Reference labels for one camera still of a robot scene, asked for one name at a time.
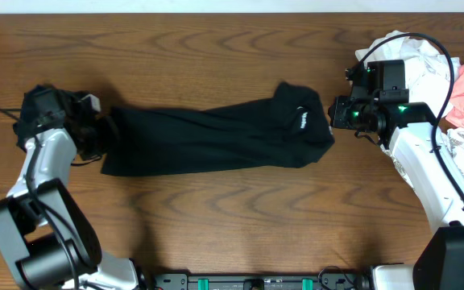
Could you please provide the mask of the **black polo shirt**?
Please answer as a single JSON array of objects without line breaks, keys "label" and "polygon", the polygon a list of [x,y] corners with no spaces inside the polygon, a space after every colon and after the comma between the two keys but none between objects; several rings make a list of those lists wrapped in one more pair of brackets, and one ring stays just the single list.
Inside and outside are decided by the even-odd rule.
[{"label": "black polo shirt", "polygon": [[319,94],[279,83],[272,97],[211,110],[114,107],[120,140],[101,171],[161,176],[316,163],[334,137]]}]

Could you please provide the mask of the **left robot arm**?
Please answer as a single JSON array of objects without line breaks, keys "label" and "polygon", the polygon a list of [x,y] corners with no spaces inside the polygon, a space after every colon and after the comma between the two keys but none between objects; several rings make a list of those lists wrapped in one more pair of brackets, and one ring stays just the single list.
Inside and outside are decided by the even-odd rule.
[{"label": "left robot arm", "polygon": [[75,159],[98,161],[118,139],[100,101],[87,91],[38,85],[25,93],[15,120],[26,153],[19,178],[0,200],[0,252],[21,289],[145,289],[132,259],[105,253],[66,189]]}]

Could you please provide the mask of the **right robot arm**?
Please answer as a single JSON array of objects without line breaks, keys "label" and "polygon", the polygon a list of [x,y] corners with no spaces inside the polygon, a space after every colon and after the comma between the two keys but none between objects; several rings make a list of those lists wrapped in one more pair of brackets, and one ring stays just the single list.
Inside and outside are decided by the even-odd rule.
[{"label": "right robot arm", "polygon": [[350,95],[328,110],[334,128],[375,144],[401,165],[426,212],[433,237],[413,265],[373,266],[360,289],[464,289],[464,178],[424,102],[410,102],[404,62],[385,60],[346,70]]}]

